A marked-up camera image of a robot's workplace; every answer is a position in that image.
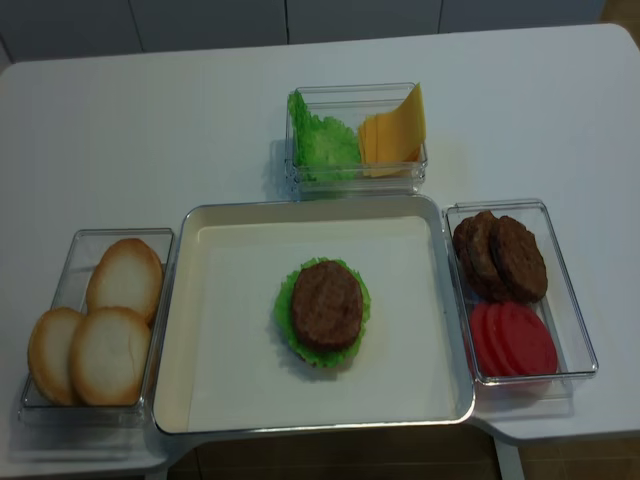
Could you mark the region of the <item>yellow cheese slice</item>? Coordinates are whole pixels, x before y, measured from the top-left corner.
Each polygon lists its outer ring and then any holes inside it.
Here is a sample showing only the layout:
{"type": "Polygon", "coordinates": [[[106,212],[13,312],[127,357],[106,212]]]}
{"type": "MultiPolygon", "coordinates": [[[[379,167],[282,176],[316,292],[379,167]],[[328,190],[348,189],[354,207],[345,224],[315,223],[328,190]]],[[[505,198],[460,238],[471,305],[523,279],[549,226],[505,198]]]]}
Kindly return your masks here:
{"type": "Polygon", "coordinates": [[[416,161],[426,139],[426,120],[420,84],[416,84],[393,111],[377,114],[374,122],[378,164],[416,161]]]}

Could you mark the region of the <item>green lettuce on burger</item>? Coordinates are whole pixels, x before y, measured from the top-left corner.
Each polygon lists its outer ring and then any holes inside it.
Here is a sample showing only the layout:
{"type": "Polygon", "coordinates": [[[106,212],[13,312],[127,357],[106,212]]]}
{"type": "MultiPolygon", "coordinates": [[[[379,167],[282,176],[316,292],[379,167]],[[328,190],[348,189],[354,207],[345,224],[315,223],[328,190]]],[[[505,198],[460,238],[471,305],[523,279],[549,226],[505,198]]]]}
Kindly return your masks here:
{"type": "Polygon", "coordinates": [[[301,355],[310,361],[326,362],[326,363],[341,362],[348,358],[352,359],[358,353],[361,342],[362,342],[362,338],[366,332],[366,323],[370,319],[371,303],[372,303],[372,300],[371,300],[371,295],[369,293],[369,290],[366,284],[364,283],[362,276],[358,271],[351,269],[346,264],[346,262],[341,259],[329,259],[326,257],[316,257],[302,263],[297,270],[287,275],[285,280],[281,283],[280,291],[276,296],[274,307],[273,307],[274,322],[278,327],[281,336],[283,337],[288,347],[293,351],[294,354],[301,355]],[[322,352],[313,351],[310,348],[305,347],[296,338],[296,335],[293,330],[293,320],[292,320],[292,314],[291,314],[290,308],[291,308],[291,298],[292,298],[294,284],[300,271],[303,268],[312,266],[324,260],[336,260],[338,263],[345,266],[356,277],[357,281],[361,286],[363,297],[364,297],[364,316],[363,316],[362,325],[361,325],[361,332],[357,337],[356,342],[351,347],[346,348],[344,350],[336,351],[336,352],[322,353],[322,352]]]}

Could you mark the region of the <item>clear lettuce and cheese box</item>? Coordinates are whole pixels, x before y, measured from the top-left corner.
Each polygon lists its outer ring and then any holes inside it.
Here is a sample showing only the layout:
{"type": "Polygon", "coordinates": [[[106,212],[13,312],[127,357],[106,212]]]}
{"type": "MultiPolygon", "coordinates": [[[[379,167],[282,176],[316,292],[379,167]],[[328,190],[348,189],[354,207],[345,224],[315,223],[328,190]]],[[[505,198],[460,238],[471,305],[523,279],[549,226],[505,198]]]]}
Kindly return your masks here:
{"type": "MultiPolygon", "coordinates": [[[[393,111],[403,102],[415,85],[409,82],[316,86],[299,87],[294,91],[298,91],[302,95],[312,114],[317,114],[320,118],[332,116],[341,120],[354,131],[358,139],[358,127],[368,117],[393,111]]],[[[392,168],[399,170],[397,174],[381,177],[366,176],[367,167],[361,163],[357,169],[356,177],[352,180],[314,182],[305,181],[302,178],[296,160],[295,130],[289,114],[287,98],[284,172],[288,189],[300,199],[416,193],[424,183],[428,164],[426,146],[422,144],[418,161],[392,165],[392,168]]]]}

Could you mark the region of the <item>stacked orange cheese slices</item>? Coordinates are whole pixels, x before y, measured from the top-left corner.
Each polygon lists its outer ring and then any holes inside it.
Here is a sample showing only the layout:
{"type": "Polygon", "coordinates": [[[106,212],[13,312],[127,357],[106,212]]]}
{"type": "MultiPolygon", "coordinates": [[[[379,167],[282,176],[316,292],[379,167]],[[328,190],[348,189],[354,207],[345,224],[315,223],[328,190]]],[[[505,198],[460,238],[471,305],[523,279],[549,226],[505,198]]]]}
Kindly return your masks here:
{"type": "Polygon", "coordinates": [[[368,117],[358,127],[358,144],[365,175],[370,177],[397,174],[392,165],[420,157],[420,137],[392,113],[368,117]]]}

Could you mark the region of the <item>brown patty on burger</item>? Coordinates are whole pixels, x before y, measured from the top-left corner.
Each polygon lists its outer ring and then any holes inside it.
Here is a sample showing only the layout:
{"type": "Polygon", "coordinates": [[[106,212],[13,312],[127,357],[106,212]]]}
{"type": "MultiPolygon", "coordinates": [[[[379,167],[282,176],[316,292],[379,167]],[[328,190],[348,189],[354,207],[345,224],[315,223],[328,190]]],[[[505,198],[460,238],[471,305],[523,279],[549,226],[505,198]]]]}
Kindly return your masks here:
{"type": "Polygon", "coordinates": [[[296,338],[316,352],[351,347],[361,332],[364,297],[356,277],[336,260],[303,268],[291,298],[296,338]]]}

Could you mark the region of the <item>left brown patty in box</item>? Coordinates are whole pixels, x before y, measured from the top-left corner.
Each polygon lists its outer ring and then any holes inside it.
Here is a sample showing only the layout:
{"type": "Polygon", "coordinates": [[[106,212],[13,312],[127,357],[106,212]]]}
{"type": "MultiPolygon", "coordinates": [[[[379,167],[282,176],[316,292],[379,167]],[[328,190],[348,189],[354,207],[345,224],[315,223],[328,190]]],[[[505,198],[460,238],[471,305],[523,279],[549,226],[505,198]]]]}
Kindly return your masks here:
{"type": "Polygon", "coordinates": [[[492,302],[513,300],[500,277],[490,248],[490,233],[497,218],[489,210],[464,219],[454,230],[453,244],[471,289],[492,302]]]}

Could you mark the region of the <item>brown patty in box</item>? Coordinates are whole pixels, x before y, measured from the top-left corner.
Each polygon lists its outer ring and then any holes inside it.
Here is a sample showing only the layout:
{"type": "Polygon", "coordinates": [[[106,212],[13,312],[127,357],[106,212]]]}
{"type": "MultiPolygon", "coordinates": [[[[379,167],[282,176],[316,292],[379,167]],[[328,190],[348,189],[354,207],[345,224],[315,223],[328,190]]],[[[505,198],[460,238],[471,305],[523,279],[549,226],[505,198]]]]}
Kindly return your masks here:
{"type": "Polygon", "coordinates": [[[489,246],[498,274],[515,299],[536,303],[545,296],[546,264],[534,234],[522,223],[509,216],[497,219],[489,246]]]}
{"type": "Polygon", "coordinates": [[[513,300],[500,277],[490,248],[490,233],[497,218],[489,210],[464,219],[454,230],[453,244],[471,289],[492,302],[513,300]]]}

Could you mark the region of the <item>back bun half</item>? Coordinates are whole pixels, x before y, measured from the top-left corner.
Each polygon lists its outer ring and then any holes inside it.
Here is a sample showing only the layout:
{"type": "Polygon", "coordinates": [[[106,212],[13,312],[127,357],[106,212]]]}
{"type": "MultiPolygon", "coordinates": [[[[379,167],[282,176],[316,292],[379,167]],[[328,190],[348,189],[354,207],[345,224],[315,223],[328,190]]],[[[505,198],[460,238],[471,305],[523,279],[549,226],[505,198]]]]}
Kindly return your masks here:
{"type": "Polygon", "coordinates": [[[89,280],[87,310],[128,308],[151,325],[163,280],[162,264],[153,249],[137,238],[119,240],[105,251],[89,280]]]}

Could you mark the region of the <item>bun half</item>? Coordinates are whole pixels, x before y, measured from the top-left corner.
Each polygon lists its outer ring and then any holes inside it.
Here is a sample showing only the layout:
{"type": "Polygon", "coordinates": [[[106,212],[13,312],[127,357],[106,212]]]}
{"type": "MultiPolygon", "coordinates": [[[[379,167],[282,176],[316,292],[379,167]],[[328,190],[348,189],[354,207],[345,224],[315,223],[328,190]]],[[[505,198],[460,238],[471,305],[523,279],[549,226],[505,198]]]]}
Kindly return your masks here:
{"type": "Polygon", "coordinates": [[[85,316],[71,308],[46,311],[36,322],[28,344],[28,367],[39,392],[56,405],[77,401],[69,373],[70,346],[85,316]]]}
{"type": "Polygon", "coordinates": [[[77,327],[69,351],[71,382],[92,406],[138,402],[151,340],[144,319],[125,307],[100,308],[77,327]]]}
{"type": "Polygon", "coordinates": [[[87,310],[128,308],[151,325],[163,280],[162,264],[153,249],[137,238],[119,240],[105,251],[89,280],[87,310]]]}

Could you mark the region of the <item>right brown patty in box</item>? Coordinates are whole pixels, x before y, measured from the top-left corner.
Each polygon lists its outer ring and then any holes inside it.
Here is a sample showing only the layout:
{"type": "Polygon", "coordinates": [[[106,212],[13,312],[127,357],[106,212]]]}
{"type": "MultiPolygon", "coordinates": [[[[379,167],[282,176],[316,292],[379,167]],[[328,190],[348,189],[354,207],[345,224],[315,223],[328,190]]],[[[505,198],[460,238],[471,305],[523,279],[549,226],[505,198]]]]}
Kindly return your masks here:
{"type": "Polygon", "coordinates": [[[546,264],[534,234],[522,223],[509,216],[497,219],[489,246],[498,274],[515,299],[536,303],[545,296],[546,264]]]}

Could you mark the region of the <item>stacked red tomato slices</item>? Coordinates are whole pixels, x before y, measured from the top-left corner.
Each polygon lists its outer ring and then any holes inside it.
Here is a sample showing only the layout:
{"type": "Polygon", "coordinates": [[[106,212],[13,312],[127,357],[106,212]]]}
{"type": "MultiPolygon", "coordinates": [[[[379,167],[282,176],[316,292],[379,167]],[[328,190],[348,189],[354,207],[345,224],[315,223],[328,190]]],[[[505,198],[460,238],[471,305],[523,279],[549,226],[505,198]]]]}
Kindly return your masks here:
{"type": "Polygon", "coordinates": [[[485,377],[553,375],[558,370],[552,337],[537,314],[514,303],[479,303],[470,318],[480,372],[485,377]]]}

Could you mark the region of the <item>silver metal tray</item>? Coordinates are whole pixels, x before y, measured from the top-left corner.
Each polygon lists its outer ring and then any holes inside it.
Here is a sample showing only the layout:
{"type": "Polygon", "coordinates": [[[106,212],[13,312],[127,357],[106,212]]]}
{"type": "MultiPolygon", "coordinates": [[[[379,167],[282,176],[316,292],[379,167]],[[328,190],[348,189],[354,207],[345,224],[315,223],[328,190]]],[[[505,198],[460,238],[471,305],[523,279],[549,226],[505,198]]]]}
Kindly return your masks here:
{"type": "Polygon", "coordinates": [[[466,421],[473,413],[476,394],[467,364],[460,320],[460,294],[450,269],[449,247],[443,232],[439,207],[423,196],[365,196],[292,203],[207,205],[193,209],[184,219],[176,252],[173,288],[157,375],[153,414],[157,427],[168,434],[215,438],[298,433],[313,430],[352,429],[404,425],[446,425],[466,421]],[[207,233],[231,227],[262,227],[272,224],[301,224],[391,219],[416,216],[430,231],[436,263],[436,280],[442,304],[447,308],[449,349],[455,365],[456,383],[466,389],[465,410],[451,420],[356,423],[248,430],[196,432],[188,417],[193,394],[201,330],[204,264],[212,249],[207,233]]]}

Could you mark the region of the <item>front right bun half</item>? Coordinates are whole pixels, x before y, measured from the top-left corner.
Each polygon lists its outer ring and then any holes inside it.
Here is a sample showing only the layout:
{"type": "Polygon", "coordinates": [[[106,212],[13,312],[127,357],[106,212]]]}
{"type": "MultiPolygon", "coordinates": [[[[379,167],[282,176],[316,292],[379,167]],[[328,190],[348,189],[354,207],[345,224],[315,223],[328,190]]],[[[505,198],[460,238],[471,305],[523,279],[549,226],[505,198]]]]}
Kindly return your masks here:
{"type": "Polygon", "coordinates": [[[151,340],[144,319],[125,307],[100,308],[77,327],[69,351],[71,382],[92,406],[138,402],[151,340]]]}

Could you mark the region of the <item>clear plastic bun box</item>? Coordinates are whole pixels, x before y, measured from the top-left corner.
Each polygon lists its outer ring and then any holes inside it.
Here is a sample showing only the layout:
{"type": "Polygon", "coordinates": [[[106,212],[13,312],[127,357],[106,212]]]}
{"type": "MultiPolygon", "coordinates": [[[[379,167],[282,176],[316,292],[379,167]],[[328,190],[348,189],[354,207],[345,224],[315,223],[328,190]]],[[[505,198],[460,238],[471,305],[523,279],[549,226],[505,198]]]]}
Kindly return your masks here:
{"type": "Polygon", "coordinates": [[[150,325],[150,347],[143,362],[138,398],[126,406],[63,406],[47,399],[29,375],[23,389],[18,415],[21,421],[38,426],[81,425],[133,428],[148,417],[151,391],[160,357],[160,338],[166,328],[169,287],[173,279],[174,233],[169,228],[89,229],[76,232],[58,281],[52,305],[88,312],[87,292],[91,275],[107,250],[119,241],[137,239],[159,257],[163,280],[150,325]]]}

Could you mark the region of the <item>front left bun half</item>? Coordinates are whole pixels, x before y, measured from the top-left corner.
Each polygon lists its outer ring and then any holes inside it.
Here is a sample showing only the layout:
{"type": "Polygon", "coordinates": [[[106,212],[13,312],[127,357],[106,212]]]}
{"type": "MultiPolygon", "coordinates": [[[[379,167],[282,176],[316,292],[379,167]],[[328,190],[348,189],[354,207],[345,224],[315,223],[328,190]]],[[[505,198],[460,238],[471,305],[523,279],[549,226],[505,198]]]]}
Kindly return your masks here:
{"type": "Polygon", "coordinates": [[[46,311],[36,322],[28,344],[28,367],[39,392],[56,405],[77,401],[69,373],[70,346],[85,316],[71,308],[46,311]]]}

